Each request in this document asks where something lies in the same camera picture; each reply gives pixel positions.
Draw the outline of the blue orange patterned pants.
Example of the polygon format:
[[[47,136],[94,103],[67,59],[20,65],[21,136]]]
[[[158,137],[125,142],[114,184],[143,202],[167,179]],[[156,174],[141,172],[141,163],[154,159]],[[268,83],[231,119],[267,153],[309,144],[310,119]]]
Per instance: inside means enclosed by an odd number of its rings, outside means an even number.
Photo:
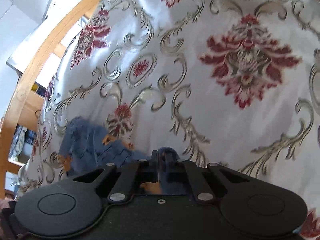
[[[163,147],[157,152],[160,154],[159,164],[161,165],[157,181],[142,183],[141,191],[157,195],[185,194],[185,189],[180,183],[169,181],[169,164],[166,158],[172,156],[174,160],[179,159],[176,151]],[[76,117],[67,125],[58,158],[63,163],[67,176],[72,177],[88,173],[108,163],[122,167],[139,159],[150,160],[153,156],[135,150],[132,145],[113,137],[103,126]]]

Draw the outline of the white floral bedspread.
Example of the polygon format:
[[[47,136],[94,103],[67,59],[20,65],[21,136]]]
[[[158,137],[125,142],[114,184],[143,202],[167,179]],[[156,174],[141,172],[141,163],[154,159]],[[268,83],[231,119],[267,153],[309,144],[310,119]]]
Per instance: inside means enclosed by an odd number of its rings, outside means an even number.
[[[67,178],[76,117],[297,193],[319,239],[319,0],[101,0],[49,83],[19,197]]]

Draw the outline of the wooden bed frame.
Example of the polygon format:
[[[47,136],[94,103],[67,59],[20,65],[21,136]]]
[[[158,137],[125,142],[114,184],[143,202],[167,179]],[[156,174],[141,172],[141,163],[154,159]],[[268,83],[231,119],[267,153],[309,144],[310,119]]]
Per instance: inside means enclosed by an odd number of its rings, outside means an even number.
[[[99,1],[82,0],[57,24],[35,53],[16,86],[1,128],[1,198],[5,197],[6,173],[17,174],[23,165],[22,163],[8,160],[16,126],[21,124],[29,129],[36,127],[35,124],[30,124],[33,117],[23,114],[23,112],[30,114],[31,111],[35,111],[42,100],[31,88],[50,54],[56,51],[58,51],[57,56],[59,57],[64,54],[65,48],[60,43],[62,38],[80,17],[92,15]]]

